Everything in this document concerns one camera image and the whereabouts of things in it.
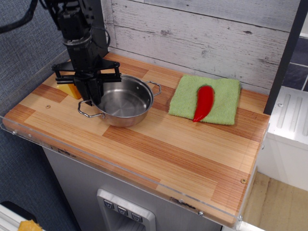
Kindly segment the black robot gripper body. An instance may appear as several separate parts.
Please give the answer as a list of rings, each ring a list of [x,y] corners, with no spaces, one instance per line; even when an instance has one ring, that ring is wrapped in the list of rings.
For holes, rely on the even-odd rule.
[[[97,79],[99,83],[120,82],[120,63],[103,59],[92,36],[75,40],[64,40],[70,61],[54,64],[58,84],[75,84],[78,80],[87,82]]]

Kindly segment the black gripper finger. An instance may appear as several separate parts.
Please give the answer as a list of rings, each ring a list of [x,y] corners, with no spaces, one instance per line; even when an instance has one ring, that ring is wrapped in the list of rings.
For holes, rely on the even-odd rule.
[[[93,106],[90,93],[90,83],[91,83],[90,80],[84,80],[74,77],[74,84],[78,92],[80,93],[82,99],[84,101],[87,101],[86,102],[87,105]]]
[[[90,99],[95,105],[99,105],[101,103],[101,98],[103,94],[102,81],[97,78],[90,79],[87,85]]]

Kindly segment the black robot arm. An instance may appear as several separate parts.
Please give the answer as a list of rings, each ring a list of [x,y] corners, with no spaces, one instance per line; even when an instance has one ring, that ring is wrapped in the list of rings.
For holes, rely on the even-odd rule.
[[[85,0],[42,0],[40,3],[61,31],[70,58],[67,63],[52,66],[57,83],[74,84],[89,105],[100,104],[104,83],[120,82],[121,74],[118,62],[105,60],[100,54],[100,50],[107,50],[110,40],[99,44],[93,38],[93,8]]]

